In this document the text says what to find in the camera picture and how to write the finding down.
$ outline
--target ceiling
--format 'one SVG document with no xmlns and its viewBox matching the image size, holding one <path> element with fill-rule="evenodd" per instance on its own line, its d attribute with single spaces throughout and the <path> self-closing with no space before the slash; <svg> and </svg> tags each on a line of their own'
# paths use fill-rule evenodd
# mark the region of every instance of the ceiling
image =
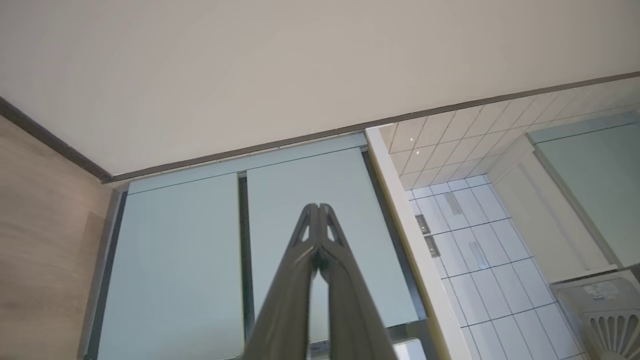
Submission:
<svg viewBox="0 0 640 360">
<path fill-rule="evenodd" d="M 117 175 L 638 71 L 638 18 L 632 0 L 0 0 L 0 96 Z"/>
<path fill-rule="evenodd" d="M 381 127 L 405 190 L 487 173 L 522 134 L 640 109 L 640 78 L 495 102 Z"/>
</svg>

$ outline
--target label sticker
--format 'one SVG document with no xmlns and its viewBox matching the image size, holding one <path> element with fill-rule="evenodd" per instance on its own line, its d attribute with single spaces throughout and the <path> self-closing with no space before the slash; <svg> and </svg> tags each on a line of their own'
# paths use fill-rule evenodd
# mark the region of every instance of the label sticker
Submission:
<svg viewBox="0 0 640 360">
<path fill-rule="evenodd" d="M 593 287 L 607 300 L 615 300 L 616 295 L 620 292 L 611 281 L 597 282 Z"/>
<path fill-rule="evenodd" d="M 604 297 L 594 288 L 592 285 L 583 286 L 582 289 L 586 291 L 593 300 L 603 300 Z"/>
</svg>

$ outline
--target tile grout line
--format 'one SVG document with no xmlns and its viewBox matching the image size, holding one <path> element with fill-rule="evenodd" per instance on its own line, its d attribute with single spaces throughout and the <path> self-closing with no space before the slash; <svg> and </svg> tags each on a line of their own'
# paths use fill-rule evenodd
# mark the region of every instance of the tile grout line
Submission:
<svg viewBox="0 0 640 360">
<path fill-rule="evenodd" d="M 520 285 L 522 285 L 522 288 L 524 289 L 525 294 L 527 294 L 527 298 L 529 298 L 529 302 L 531 302 L 531 305 L 533 305 L 533 301 L 531 300 L 531 297 L 529 296 L 529 293 L 527 292 L 527 288 L 524 287 L 524 283 L 522 282 L 522 279 L 520 278 L 520 274 L 518 274 L 518 272 L 515 270 L 515 268 L 513 269 L 513 271 L 516 273 L 516 277 L 518 277 L 518 281 L 520 281 Z M 535 311 L 535 309 L 536 308 L 534 307 L 534 313 L 536 314 L 536 318 L 538 319 L 538 322 L 540 323 L 540 326 L 542 327 L 542 331 L 545 332 L 545 336 L 547 337 L 547 340 L 549 341 L 549 345 L 551 345 L 551 349 L 554 351 L 554 354 L 556 355 L 556 359 L 559 359 L 558 353 L 556 352 L 556 348 L 554 348 L 554 344 L 551 342 L 551 338 L 549 338 L 549 334 L 547 333 L 547 330 L 545 329 L 545 326 L 542 324 L 542 320 L 540 320 L 540 316 L 538 315 L 538 312 Z"/>
<path fill-rule="evenodd" d="M 469 124 L 469 127 L 467 128 L 467 130 L 465 131 L 465 133 L 464 133 L 464 134 L 462 134 L 461 139 L 464 139 L 464 138 L 465 138 L 465 135 L 469 132 L 469 129 L 471 129 L 471 127 L 476 123 L 476 120 L 478 119 L 478 116 L 480 116 L 480 113 L 482 112 L 482 109 L 484 109 L 484 107 L 485 107 L 486 105 L 487 105 L 487 104 L 484 104 L 484 105 L 482 105 L 482 106 L 480 107 L 480 110 L 478 110 L 478 113 L 477 113 L 477 114 L 476 114 L 476 116 L 474 117 L 474 120 L 471 122 L 471 124 Z"/>
<path fill-rule="evenodd" d="M 571 100 L 567 101 L 566 105 L 563 106 L 562 110 L 560 110 L 560 112 L 558 112 L 558 115 L 560 115 L 560 113 L 562 113 L 564 111 L 564 109 L 566 109 L 566 107 L 569 106 L 569 104 L 571 104 L 573 102 L 573 100 L 575 100 L 576 97 L 578 97 L 578 94 L 576 94 L 576 90 L 577 89 L 579 89 L 579 88 L 573 88 L 573 91 L 571 91 L 571 95 L 572 95 Z"/>
<path fill-rule="evenodd" d="M 489 319 L 489 320 L 486 320 L 486 321 L 483 321 L 483 322 L 479 322 L 479 323 L 475 323 L 475 324 L 472 324 L 472 325 L 461 326 L 461 327 L 460 327 L 460 329 L 463 329 L 463 328 L 465 328 L 465 327 L 471 327 L 471 326 L 480 325 L 480 324 L 482 324 L 482 323 L 488 323 L 488 322 L 492 322 L 492 321 L 496 321 L 496 320 L 500 320 L 500 319 L 508 318 L 509 316 L 519 315 L 519 314 L 522 314 L 522 313 L 526 313 L 527 311 L 535 311 L 535 310 L 537 310 L 537 309 L 539 309 L 539 308 L 541 308 L 541 307 L 551 306 L 551 305 L 556 304 L 556 303 L 557 303 L 557 301 L 554 301 L 554 302 L 550 302 L 550 303 L 548 303 L 548 304 L 544 304 L 544 305 L 540 305 L 540 306 L 532 307 L 532 308 L 527 309 L 527 310 L 518 311 L 517 313 L 511 313 L 511 314 L 508 314 L 508 315 L 500 316 L 499 318 Z"/>
<path fill-rule="evenodd" d="M 575 355 L 572 355 L 572 356 L 570 356 L 570 357 L 564 357 L 564 358 L 562 358 L 562 359 L 560 359 L 560 360 L 569 360 L 569 359 L 574 358 L 574 357 L 576 357 L 576 356 L 578 356 L 578 355 L 582 356 L 582 355 L 585 355 L 585 354 L 587 354 L 587 353 L 586 353 L 586 352 L 581 352 L 581 353 L 579 353 L 579 354 L 575 354 Z"/>
<path fill-rule="evenodd" d="M 527 110 L 529 110 L 529 108 L 531 107 L 531 105 L 536 101 L 536 99 L 538 98 L 540 94 L 538 95 L 534 95 L 534 97 L 531 99 L 531 101 L 529 102 L 529 105 L 527 105 L 527 107 L 525 108 L 525 110 L 523 110 L 521 112 L 521 114 L 516 118 L 516 120 L 513 122 L 513 124 L 509 127 L 509 129 L 514 129 L 514 125 L 518 122 L 518 120 L 520 120 L 520 118 L 522 117 L 522 115 L 524 115 L 524 113 L 527 112 Z M 509 149 L 513 146 L 513 144 L 509 145 L 509 147 L 507 147 L 504 152 L 502 154 L 500 154 L 500 156 L 498 157 L 498 159 L 496 161 L 493 162 L 493 164 L 491 164 L 491 166 L 486 170 L 486 173 L 488 174 L 489 171 L 491 171 L 491 169 L 493 169 L 493 167 L 495 166 L 495 164 L 498 163 L 498 161 L 500 161 L 500 159 L 502 159 L 502 157 L 509 151 Z"/>
<path fill-rule="evenodd" d="M 389 144 L 389 154 L 391 154 L 391 148 L 394 146 L 394 141 L 396 140 L 396 131 L 398 130 L 398 126 L 400 126 L 400 122 L 396 122 L 396 126 L 394 127 L 394 133 L 391 134 L 391 143 Z"/>
<path fill-rule="evenodd" d="M 436 152 L 436 149 L 438 148 L 439 144 L 436 145 L 427 145 L 427 146 L 423 146 L 423 147 L 429 147 L 429 146 L 433 146 L 433 151 L 431 151 L 431 154 L 429 154 L 429 157 L 427 158 L 427 161 L 424 162 L 424 166 L 422 167 L 422 170 L 420 170 L 420 175 L 422 175 L 422 172 L 425 170 L 429 170 L 429 169 L 425 169 L 427 167 L 427 164 L 429 163 L 429 160 L 431 160 L 431 157 L 433 156 L 433 153 Z"/>
<path fill-rule="evenodd" d="M 440 138 L 438 139 L 437 143 L 435 144 L 435 145 L 436 145 L 436 147 L 433 149 L 433 152 L 435 152 L 435 151 L 438 149 L 438 146 L 441 144 L 441 142 L 440 142 L 440 141 L 442 140 L 442 137 L 444 136 L 444 134 L 445 134 L 445 133 L 447 132 L 447 130 L 449 129 L 449 125 L 451 125 L 451 123 L 453 122 L 453 119 L 456 117 L 456 114 L 457 114 L 457 113 L 458 113 L 458 111 L 456 110 L 456 111 L 454 111 L 454 112 L 453 112 L 453 115 L 451 115 L 451 119 L 449 119 L 449 122 L 447 123 L 447 127 L 445 127 L 444 131 L 442 131 L 442 135 L 440 135 Z M 429 170 L 429 169 L 426 169 L 426 167 L 427 167 L 427 164 L 428 164 L 428 163 L 429 163 L 429 161 L 427 161 L 427 163 L 425 163 L 425 164 L 424 164 L 424 168 L 422 169 L 422 171 Z M 436 176 L 434 176 L 434 177 L 433 177 L 433 179 L 435 179 L 436 177 L 438 177 L 438 174 L 440 173 L 440 171 L 442 171 L 442 167 L 444 167 L 444 165 L 442 165 L 442 166 L 440 167 L 440 170 L 438 171 L 438 173 L 436 174 Z"/>
<path fill-rule="evenodd" d="M 480 211 L 482 211 L 483 215 L 486 217 L 486 219 L 489 220 L 489 216 L 486 214 L 486 212 L 482 208 L 482 205 L 480 204 L 478 199 L 476 199 L 476 202 L 478 203 L 478 206 L 480 206 Z M 469 223 L 469 219 L 467 218 L 467 215 L 465 214 L 464 210 L 462 210 L 462 216 L 464 216 L 465 220 L 467 221 L 467 223 L 470 224 Z M 474 237 L 476 243 L 478 245 L 480 245 L 480 243 L 478 242 L 478 239 L 476 237 L 476 234 L 473 232 L 473 229 L 471 229 L 470 232 L 471 232 L 471 236 Z M 460 245 L 458 244 L 458 241 L 457 241 L 455 235 L 451 234 L 451 236 L 453 237 L 453 240 L 456 242 L 456 245 L 458 246 L 458 250 L 460 250 Z M 482 246 L 479 246 L 479 247 L 480 247 L 480 251 L 482 252 L 482 255 L 484 256 L 484 259 L 486 260 L 487 265 L 488 265 L 489 261 L 486 259 L 486 254 L 484 253 L 484 249 L 482 248 Z M 467 264 L 467 260 L 465 259 L 464 256 L 462 256 L 462 260 L 465 262 L 467 268 L 469 268 L 469 265 Z M 502 292 L 502 288 L 500 287 L 500 283 L 498 283 L 498 279 L 495 277 L 495 273 L 493 272 L 493 268 L 489 267 L 489 269 L 491 269 L 490 271 L 491 271 L 491 274 L 493 275 L 493 279 L 495 280 L 495 283 L 498 284 L 498 288 L 500 289 L 500 293 L 502 294 L 502 298 L 504 299 L 504 303 L 507 304 L 507 308 L 509 309 L 509 312 L 511 314 L 513 314 L 513 312 L 511 311 L 511 307 L 509 306 L 509 303 L 507 303 L 507 299 L 504 296 L 504 293 Z M 491 314 L 489 313 L 489 309 L 487 309 L 486 305 L 484 304 L 484 299 L 482 298 L 482 294 L 480 294 L 480 289 L 478 289 L 478 287 L 477 287 L 476 280 L 474 279 L 473 275 L 471 275 L 471 272 L 469 272 L 469 274 L 470 274 L 469 277 L 471 278 L 471 281 L 476 286 L 476 290 L 478 291 L 478 296 L 480 296 L 480 300 L 482 300 L 482 302 L 483 302 L 484 309 L 486 310 L 486 314 L 489 316 L 489 319 L 491 319 Z M 495 337 L 498 338 L 498 342 L 500 343 L 500 347 L 502 348 L 502 352 L 504 353 L 504 357 L 507 357 L 507 352 L 504 350 L 504 345 L 502 344 L 502 340 L 500 339 L 500 336 L 498 335 L 498 330 L 495 328 L 495 324 L 493 322 L 491 322 L 491 326 L 493 327 L 493 331 L 495 331 Z M 531 354 L 531 351 L 529 350 L 529 347 L 527 347 L 527 350 L 529 351 L 529 354 L 533 358 L 533 355 Z"/>
<path fill-rule="evenodd" d="M 438 203 L 437 199 L 436 199 L 436 205 L 438 206 L 438 209 L 440 210 L 440 212 L 442 213 L 443 218 L 444 218 L 444 212 L 442 211 L 442 208 L 440 208 L 440 204 Z M 480 206 L 480 210 L 483 212 L 483 214 L 486 216 L 486 218 L 488 220 L 489 216 L 487 216 L 486 212 L 482 208 L 482 205 Z M 467 224 L 469 224 L 469 221 L 468 221 L 467 216 L 465 215 L 464 211 L 462 211 L 462 216 L 465 218 L 465 221 L 467 222 Z M 456 237 L 453 234 L 451 234 L 451 237 L 453 238 L 453 242 L 456 244 L 456 247 L 458 248 L 458 251 L 460 252 L 460 256 L 462 257 L 462 261 L 464 262 L 465 266 L 467 267 L 467 270 L 469 270 L 469 264 L 467 264 L 467 260 L 465 259 L 465 257 L 462 256 L 462 251 L 460 250 L 460 245 L 458 244 L 458 241 L 456 240 Z M 473 278 L 473 276 L 471 276 L 470 272 L 469 272 L 469 279 L 471 279 L 471 282 L 474 284 L 474 287 L 476 288 L 478 297 L 480 298 L 480 301 L 482 302 L 482 305 L 484 307 L 484 311 L 486 311 L 487 317 L 491 320 L 491 314 L 489 313 L 489 309 L 487 309 L 486 304 L 484 303 L 484 299 L 482 298 L 482 295 L 480 294 L 480 289 L 478 288 L 478 285 L 476 284 L 476 280 Z M 462 309 L 462 306 L 460 306 L 460 310 L 462 311 L 462 313 L 464 315 L 465 311 L 464 311 L 464 309 Z M 504 351 L 504 346 L 502 345 L 502 341 L 500 340 L 500 336 L 498 336 L 498 331 L 495 329 L 495 324 L 493 322 L 491 323 L 491 327 L 493 328 L 493 331 L 495 332 L 495 337 L 498 338 L 498 343 L 500 343 L 500 348 L 502 349 L 502 353 L 504 354 L 504 357 L 506 358 L 507 357 L 507 352 Z"/>
<path fill-rule="evenodd" d="M 510 262 L 508 262 L 508 263 L 504 263 L 504 264 L 500 264 L 500 265 L 489 266 L 488 268 L 484 268 L 484 269 L 480 269 L 480 270 L 474 270 L 474 271 L 470 271 L 470 272 L 465 272 L 464 274 L 458 274 L 458 275 L 452 275 L 452 276 L 449 276 L 449 277 L 443 277 L 441 280 L 444 280 L 444 279 L 451 279 L 451 278 L 453 278 L 453 277 L 462 276 L 462 275 L 473 274 L 474 272 L 480 272 L 480 271 L 482 271 L 482 270 L 488 270 L 488 269 L 492 269 L 492 268 L 497 268 L 498 266 L 511 265 L 511 264 L 513 264 L 513 263 L 517 263 L 517 262 L 519 262 L 519 261 L 525 261 L 525 260 L 529 260 L 529 259 L 533 259 L 533 256 L 529 256 L 528 258 L 519 259 L 519 260 L 515 260 L 515 261 L 510 261 Z"/>
<path fill-rule="evenodd" d="M 569 105 L 569 102 L 572 102 L 572 101 L 573 101 L 573 98 L 575 98 L 575 96 L 576 96 L 576 95 L 574 95 L 574 93 L 575 93 L 575 88 L 572 88 L 572 89 L 571 89 L 571 92 L 569 93 L 569 96 L 571 96 L 571 95 L 572 95 L 573 97 L 571 98 L 571 100 L 569 100 L 569 101 L 568 101 L 568 103 L 566 103 L 566 105 L 564 105 L 564 106 L 563 106 L 562 110 L 564 110 L 564 108 L 566 108 L 566 107 Z M 545 113 L 545 111 L 546 111 L 547 109 L 549 109 L 549 108 L 554 104 L 554 102 L 556 102 L 556 100 L 558 100 L 558 98 L 560 98 L 560 96 L 559 96 L 559 95 L 556 95 L 556 97 L 554 98 L 554 100 L 553 100 L 552 102 L 550 102 L 550 103 L 549 103 L 549 106 L 547 106 L 547 108 L 546 108 L 546 109 L 544 109 L 544 110 L 540 113 L 540 115 L 538 115 L 538 117 L 536 117 L 536 120 L 540 119 L 540 117 L 542 116 L 542 114 L 544 114 L 544 113 Z M 545 122 L 552 122 L 553 120 L 555 120 L 555 119 L 551 119 L 551 120 L 549 120 L 549 121 L 538 122 L 538 123 L 536 123 L 536 121 L 535 121 L 535 120 L 533 120 L 533 123 L 531 123 L 531 125 L 534 125 L 534 124 L 544 124 Z"/>
<path fill-rule="evenodd" d="M 406 166 L 409 164 L 409 160 L 411 160 L 411 156 L 413 155 L 413 151 L 416 149 L 416 145 L 418 144 L 418 139 L 420 139 L 420 135 L 422 135 L 422 132 L 424 130 L 424 127 L 427 125 L 427 118 L 428 117 L 424 117 L 424 122 L 422 123 L 422 127 L 420 128 L 420 131 L 418 132 L 418 137 L 415 138 L 415 141 L 413 143 L 413 146 L 411 148 L 411 154 L 409 154 L 409 158 L 406 160 L 406 163 L 404 164 L 404 167 L 401 171 L 401 174 L 404 174 L 404 170 L 406 169 Z"/>
<path fill-rule="evenodd" d="M 511 104 L 511 100 L 509 100 L 507 102 L 507 106 L 505 106 L 504 109 L 502 109 L 502 111 L 500 111 L 500 114 L 495 118 L 495 120 L 493 120 L 493 122 L 491 123 L 491 126 L 489 126 L 489 128 L 486 130 L 484 135 L 487 135 L 489 133 L 489 130 L 491 130 L 491 128 L 493 127 L 495 122 L 498 121 L 499 118 L 501 118 L 502 114 L 504 113 L 505 110 L 507 110 L 507 108 L 509 107 L 510 104 Z"/>
<path fill-rule="evenodd" d="M 553 104 L 553 103 L 556 101 L 556 99 L 558 98 L 558 94 L 557 94 L 557 93 L 558 93 L 557 91 L 554 91 L 554 92 L 552 92 L 552 93 L 551 93 L 552 95 L 555 95 L 555 96 L 554 96 L 554 98 L 549 102 L 549 105 L 547 105 L 547 107 L 546 107 L 546 108 L 544 108 L 544 109 L 540 112 L 540 114 L 538 114 L 538 116 L 533 120 L 533 122 L 532 122 L 531 124 L 529 124 L 530 126 L 531 126 L 531 125 L 533 125 L 533 124 L 535 124 L 535 123 L 536 123 L 536 120 L 538 120 L 538 119 L 542 116 L 542 114 L 544 114 L 544 112 L 545 112 L 547 109 L 549 109 L 549 107 L 551 106 L 551 104 Z"/>
<path fill-rule="evenodd" d="M 585 92 L 584 92 L 584 94 L 582 94 L 582 99 L 580 99 L 580 103 L 578 104 L 578 108 L 579 108 L 579 107 L 580 107 L 580 105 L 582 105 L 582 104 L 584 103 L 584 101 L 589 97 L 589 94 L 590 94 L 590 93 L 591 93 L 591 91 L 593 90 L 593 87 L 594 87 L 594 85 L 589 85 L 589 88 L 587 89 L 587 91 L 585 91 Z"/>
<path fill-rule="evenodd" d="M 449 188 L 449 189 L 450 189 L 450 191 L 448 191 L 448 192 L 444 192 L 444 193 L 458 192 L 458 191 L 462 191 L 462 190 L 466 190 L 466 189 L 477 188 L 477 187 L 484 186 L 484 185 L 490 185 L 490 183 L 486 183 L 486 184 L 482 184 L 482 185 L 469 186 L 469 187 L 462 188 L 462 189 L 457 189 L 457 190 L 451 190 L 451 188 Z M 433 194 L 433 195 L 427 195 L 427 196 L 423 196 L 423 197 L 415 197 L 415 195 L 414 195 L 414 197 L 415 197 L 415 198 L 414 198 L 414 200 L 417 200 L 417 199 L 426 199 L 426 198 L 428 198 L 428 197 L 434 197 L 434 196 L 436 196 L 436 195 L 442 195 L 442 194 L 444 194 L 444 193 L 436 193 L 436 194 Z"/>
<path fill-rule="evenodd" d="M 460 301 L 458 300 L 458 294 L 456 293 L 456 288 L 453 286 L 453 282 L 451 282 L 451 280 L 449 281 L 449 284 L 451 285 L 451 290 L 453 291 L 453 296 L 456 297 L 456 302 L 458 303 L 458 307 L 460 308 L 460 312 L 462 313 L 462 317 L 465 318 L 465 323 L 467 323 L 467 326 L 469 326 L 469 321 L 467 320 L 467 316 L 465 314 L 465 312 L 462 310 L 462 305 L 460 305 Z M 469 334 L 471 335 L 471 339 L 474 341 L 474 346 L 476 347 L 476 351 L 478 352 L 478 355 L 480 356 L 480 359 L 482 360 L 482 355 L 480 355 L 480 350 L 478 350 L 478 344 L 476 342 L 476 337 L 474 336 L 474 333 L 471 331 L 471 329 L 469 329 Z"/>
</svg>

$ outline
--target wall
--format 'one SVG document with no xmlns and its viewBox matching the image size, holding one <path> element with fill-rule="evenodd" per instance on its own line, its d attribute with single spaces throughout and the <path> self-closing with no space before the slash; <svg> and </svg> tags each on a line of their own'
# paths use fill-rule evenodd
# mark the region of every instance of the wall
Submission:
<svg viewBox="0 0 640 360">
<path fill-rule="evenodd" d="M 3 1 L 0 95 L 114 174 L 640 70 L 631 0 Z"/>
<path fill-rule="evenodd" d="M 640 78 L 495 102 L 381 127 L 405 190 L 487 173 L 529 131 L 640 109 Z"/>
<path fill-rule="evenodd" d="M 111 189 L 0 118 L 0 359 L 75 359 Z"/>
</svg>

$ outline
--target white tile wall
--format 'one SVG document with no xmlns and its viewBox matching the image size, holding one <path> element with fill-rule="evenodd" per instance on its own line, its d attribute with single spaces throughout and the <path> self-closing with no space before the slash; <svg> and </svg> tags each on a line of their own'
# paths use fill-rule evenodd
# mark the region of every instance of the white tile wall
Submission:
<svg viewBox="0 0 640 360">
<path fill-rule="evenodd" d="M 410 190 L 487 173 L 525 132 L 638 109 L 640 78 L 632 78 L 405 120 L 381 132 Z"/>
<path fill-rule="evenodd" d="M 472 359 L 586 360 L 485 176 L 413 189 L 408 199 L 434 234 Z"/>
</svg>

